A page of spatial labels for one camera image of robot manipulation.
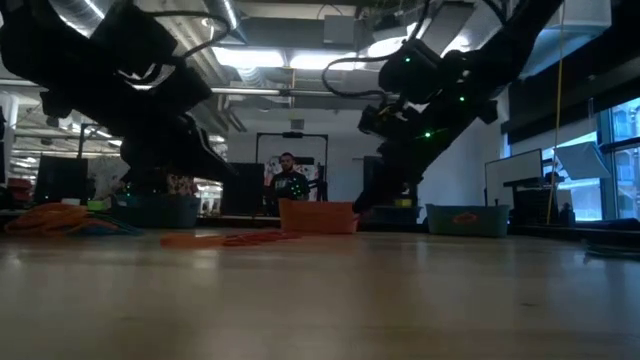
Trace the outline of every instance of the black t-shirt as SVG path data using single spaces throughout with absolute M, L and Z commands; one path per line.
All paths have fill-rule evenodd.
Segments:
M 281 172 L 271 179 L 270 187 L 277 198 L 304 200 L 309 195 L 307 178 L 299 172 Z

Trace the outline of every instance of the man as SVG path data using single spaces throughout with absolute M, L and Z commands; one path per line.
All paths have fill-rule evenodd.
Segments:
M 280 155 L 282 172 L 271 179 L 271 193 L 278 199 L 309 200 L 309 183 L 307 178 L 296 172 L 293 166 L 296 164 L 291 153 Z

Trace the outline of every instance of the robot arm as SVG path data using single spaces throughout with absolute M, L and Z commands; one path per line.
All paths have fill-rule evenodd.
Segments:
M 516 80 L 536 38 L 563 0 L 521 0 L 513 16 L 481 49 L 451 51 L 440 58 L 422 41 L 410 39 L 392 54 L 379 74 L 380 87 L 400 95 L 398 103 L 367 107 L 359 129 L 385 142 L 383 167 L 358 197 L 356 213 L 390 199 L 422 174 L 478 117 L 497 119 L 493 100 Z M 405 101 L 428 104 L 419 112 Z
M 0 0 L 0 12 L 4 66 L 48 90 L 41 93 L 46 115 L 77 110 L 107 127 L 124 138 L 121 155 L 132 167 L 164 166 L 212 180 L 235 173 L 186 113 L 211 90 L 186 66 L 188 54 L 173 55 L 177 42 L 154 14 L 129 0 L 117 2 L 87 39 L 48 0 Z M 228 29 L 226 20 L 211 17 Z M 173 67 L 166 79 L 134 87 L 151 84 L 163 65 Z

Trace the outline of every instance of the wooden table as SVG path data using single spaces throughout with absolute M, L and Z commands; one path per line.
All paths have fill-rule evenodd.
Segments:
M 159 235 L 2 239 L 2 359 L 640 354 L 640 264 L 578 244 L 363 233 L 168 251 Z

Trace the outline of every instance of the orange bin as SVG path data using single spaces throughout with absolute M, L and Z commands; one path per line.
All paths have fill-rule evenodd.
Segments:
M 351 203 L 280 199 L 279 205 L 281 228 L 286 232 L 353 234 L 358 227 Z

